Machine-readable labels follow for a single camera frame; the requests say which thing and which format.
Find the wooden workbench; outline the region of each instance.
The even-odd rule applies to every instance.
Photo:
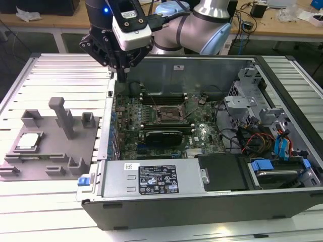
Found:
[[[244,3],[250,0],[239,0],[238,9]],[[305,10],[313,10],[310,6],[311,0],[298,0],[298,6]],[[143,6],[144,11],[148,12],[150,4]],[[250,13],[251,7],[247,7],[244,11]],[[269,9],[265,12],[262,19],[257,19],[258,27],[256,31],[250,36],[250,39],[259,40],[283,40],[283,41],[304,41],[304,42],[321,42],[323,41],[323,28],[317,28],[310,23],[299,20],[298,22],[279,23],[276,19],[278,10]],[[6,23],[13,31],[17,32],[45,32],[51,33],[56,41],[60,53],[67,53],[65,42],[62,38],[62,33],[88,33],[90,26],[85,0],[81,0],[80,5],[73,16],[55,16],[55,15],[41,15],[42,20],[31,21],[29,23],[20,20],[14,14],[0,14],[0,19]],[[253,22],[246,14],[242,14],[245,21]],[[233,20],[233,28],[231,35],[227,41],[226,46],[229,46],[232,39],[234,39],[238,31],[238,21]],[[0,31],[5,31],[3,26],[0,26]]]

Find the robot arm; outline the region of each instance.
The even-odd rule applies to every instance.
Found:
[[[152,50],[155,31],[155,53],[186,47],[201,54],[217,54],[231,29],[228,3],[201,0],[193,13],[180,8],[171,15],[145,16],[138,0],[86,0],[91,26],[80,47],[101,65],[109,66],[124,83],[130,67],[137,66]],[[175,21],[162,30],[171,20]]]
[[[135,67],[152,49],[152,32],[179,16],[146,17],[138,0],[86,0],[90,20],[89,34],[80,47],[103,66],[118,73],[125,82],[130,67]]]

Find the white label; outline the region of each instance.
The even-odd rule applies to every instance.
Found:
[[[167,189],[177,189],[177,185],[167,186]]]
[[[127,12],[121,13],[121,15],[125,19],[131,19],[137,16],[135,11],[127,11]]]
[[[140,163],[125,163],[125,170],[138,170]]]
[[[184,66],[174,66],[174,71],[182,71]]]

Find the gray post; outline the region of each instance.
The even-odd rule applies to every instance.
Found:
[[[64,102],[64,98],[62,97],[52,97],[48,105],[55,111],[67,139],[71,140],[73,139],[74,134],[73,124],[69,121],[69,118],[66,115]]]

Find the barcode sticker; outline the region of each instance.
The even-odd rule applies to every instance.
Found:
[[[174,71],[182,71],[184,70],[184,66],[174,66]]]
[[[140,163],[125,163],[125,170],[138,170]]]

